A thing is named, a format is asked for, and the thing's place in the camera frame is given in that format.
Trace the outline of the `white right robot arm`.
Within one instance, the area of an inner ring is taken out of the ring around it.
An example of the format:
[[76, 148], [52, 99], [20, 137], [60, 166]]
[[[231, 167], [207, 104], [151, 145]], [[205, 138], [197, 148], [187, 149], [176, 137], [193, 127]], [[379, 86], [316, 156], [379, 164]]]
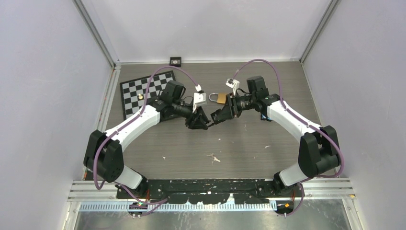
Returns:
[[299, 142], [297, 162], [273, 176], [271, 191], [274, 194], [287, 196], [300, 182], [342, 166], [336, 130], [296, 113], [279, 95], [269, 93], [262, 76], [248, 78], [248, 91], [243, 95], [237, 93], [237, 80], [228, 79], [226, 85], [233, 91], [226, 95], [224, 107], [211, 113], [215, 125], [254, 109], [262, 117], [278, 123]]

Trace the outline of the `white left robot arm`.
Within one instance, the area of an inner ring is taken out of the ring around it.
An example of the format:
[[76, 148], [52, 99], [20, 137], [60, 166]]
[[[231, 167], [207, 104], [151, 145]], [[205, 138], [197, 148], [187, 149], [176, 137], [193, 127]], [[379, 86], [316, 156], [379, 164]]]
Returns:
[[108, 183], [122, 184], [133, 197], [142, 198], [147, 192], [146, 179], [125, 166], [123, 152], [142, 133], [170, 116], [184, 117], [189, 129], [207, 130], [210, 121], [202, 108], [207, 96], [200, 85], [195, 88], [192, 102], [185, 103], [182, 100], [184, 85], [170, 80], [158, 96], [148, 99], [146, 105], [116, 127], [104, 132], [93, 131], [83, 164], [92, 170], [94, 180], [101, 177]]

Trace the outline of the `brass padlock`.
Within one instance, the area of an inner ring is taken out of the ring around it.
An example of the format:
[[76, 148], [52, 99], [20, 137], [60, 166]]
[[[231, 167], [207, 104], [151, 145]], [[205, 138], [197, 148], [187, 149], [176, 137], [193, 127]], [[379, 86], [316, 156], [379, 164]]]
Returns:
[[217, 104], [226, 104], [227, 96], [227, 93], [211, 93], [208, 98], [211, 102], [215, 102]]

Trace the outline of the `small black square box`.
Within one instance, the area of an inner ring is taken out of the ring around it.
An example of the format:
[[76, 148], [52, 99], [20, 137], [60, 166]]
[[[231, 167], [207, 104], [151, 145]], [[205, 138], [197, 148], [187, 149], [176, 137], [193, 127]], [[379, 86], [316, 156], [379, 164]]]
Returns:
[[181, 67], [181, 63], [182, 63], [181, 57], [170, 57], [170, 59], [169, 59], [169, 65], [170, 65], [170, 66], [174, 66], [174, 67], [180, 68], [180, 67]]

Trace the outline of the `black white chessboard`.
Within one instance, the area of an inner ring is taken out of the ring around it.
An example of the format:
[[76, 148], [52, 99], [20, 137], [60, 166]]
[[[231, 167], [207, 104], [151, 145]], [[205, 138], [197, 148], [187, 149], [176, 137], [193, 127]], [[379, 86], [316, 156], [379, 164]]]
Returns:
[[[131, 117], [135, 112], [141, 109], [144, 104], [145, 93], [147, 90], [147, 83], [150, 76], [128, 80], [120, 83], [120, 94], [123, 109], [124, 120]], [[171, 71], [161, 72], [156, 74], [148, 89], [147, 98], [153, 98], [161, 94], [166, 88], [169, 81], [175, 81], [175, 74]], [[138, 95], [143, 95], [143, 100], [138, 99]]]

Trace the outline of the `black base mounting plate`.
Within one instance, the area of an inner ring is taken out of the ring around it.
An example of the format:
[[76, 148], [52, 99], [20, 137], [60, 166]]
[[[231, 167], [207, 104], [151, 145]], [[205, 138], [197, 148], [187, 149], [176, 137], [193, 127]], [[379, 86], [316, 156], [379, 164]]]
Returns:
[[143, 179], [136, 189], [117, 185], [118, 199], [144, 199], [166, 204], [265, 204], [268, 199], [303, 197], [298, 185], [279, 187], [269, 179]]

